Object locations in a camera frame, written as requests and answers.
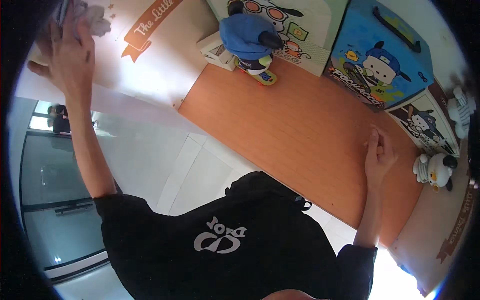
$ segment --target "toy skateboard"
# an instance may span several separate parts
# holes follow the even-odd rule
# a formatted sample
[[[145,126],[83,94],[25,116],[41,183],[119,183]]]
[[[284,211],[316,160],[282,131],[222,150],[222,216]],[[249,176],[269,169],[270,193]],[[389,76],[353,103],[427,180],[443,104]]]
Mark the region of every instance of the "toy skateboard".
[[[251,77],[255,78],[258,81],[258,84],[260,85],[272,85],[276,82],[276,75],[270,72],[269,70],[266,70],[258,75],[252,75],[248,73],[246,69],[240,66],[239,64],[239,59],[235,57],[235,65],[242,71],[243,73],[247,73]]]

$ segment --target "wooden desk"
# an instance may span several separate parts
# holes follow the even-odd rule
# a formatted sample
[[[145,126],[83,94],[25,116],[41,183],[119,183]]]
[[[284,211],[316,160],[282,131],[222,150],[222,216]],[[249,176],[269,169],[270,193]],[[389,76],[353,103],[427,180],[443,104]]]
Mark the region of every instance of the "wooden desk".
[[[277,83],[262,87],[208,64],[179,113],[354,228],[366,194],[363,143],[370,123],[385,128],[400,155],[384,184],[380,241],[389,246],[422,189],[412,173],[414,143],[386,113],[371,112],[329,79],[278,58],[271,71]]]

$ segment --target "glass door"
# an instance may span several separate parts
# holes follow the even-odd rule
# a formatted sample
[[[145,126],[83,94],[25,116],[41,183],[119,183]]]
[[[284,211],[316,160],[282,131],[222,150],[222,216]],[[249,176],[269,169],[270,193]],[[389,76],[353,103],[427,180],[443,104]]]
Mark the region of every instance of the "glass door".
[[[20,195],[28,240],[48,277],[64,278],[108,261],[102,220],[80,175],[69,135],[27,132]]]

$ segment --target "window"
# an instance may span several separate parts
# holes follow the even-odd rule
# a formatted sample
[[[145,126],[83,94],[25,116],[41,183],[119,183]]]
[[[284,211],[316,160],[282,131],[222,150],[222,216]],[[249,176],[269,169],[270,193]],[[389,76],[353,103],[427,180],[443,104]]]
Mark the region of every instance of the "window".
[[[30,120],[28,128],[30,129],[40,129],[46,131],[53,131],[53,127],[48,126],[49,115],[47,114],[48,107],[52,106],[53,103],[38,101],[35,106],[35,111]]]
[[[47,122],[47,117],[33,116],[30,120],[30,125],[28,126],[28,128],[53,131],[53,127],[49,127]]]

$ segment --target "fingers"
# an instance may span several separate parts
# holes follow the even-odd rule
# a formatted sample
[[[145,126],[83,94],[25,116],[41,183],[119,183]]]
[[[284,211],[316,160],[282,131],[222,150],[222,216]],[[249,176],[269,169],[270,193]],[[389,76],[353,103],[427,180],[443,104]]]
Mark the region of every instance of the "fingers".
[[[387,154],[387,155],[393,155],[393,153],[394,153],[393,143],[392,143],[392,139],[390,138],[388,133],[385,130],[377,127],[374,124],[372,124],[372,127],[375,128],[378,131],[378,134],[380,135],[380,137],[383,140],[384,153]]]
[[[368,152],[367,159],[377,160],[377,147],[378,147],[378,131],[374,128],[370,132],[370,137],[368,139]]]
[[[49,33],[39,34],[35,42],[43,56],[46,56],[46,57],[52,56],[52,41],[50,40]]]
[[[95,45],[92,35],[90,34],[90,25],[87,22],[85,16],[82,16],[78,19],[77,22],[77,32],[80,37],[80,44],[84,49],[92,51]]]
[[[53,19],[50,20],[50,38],[53,48],[55,48],[55,45],[61,41],[60,28]]]
[[[74,39],[73,36],[73,4],[70,1],[67,8],[67,13],[65,14],[65,19],[63,19],[63,38],[66,40]]]
[[[27,67],[33,73],[40,75],[42,77],[50,78],[50,69],[47,66],[42,66],[34,61],[29,61]]]

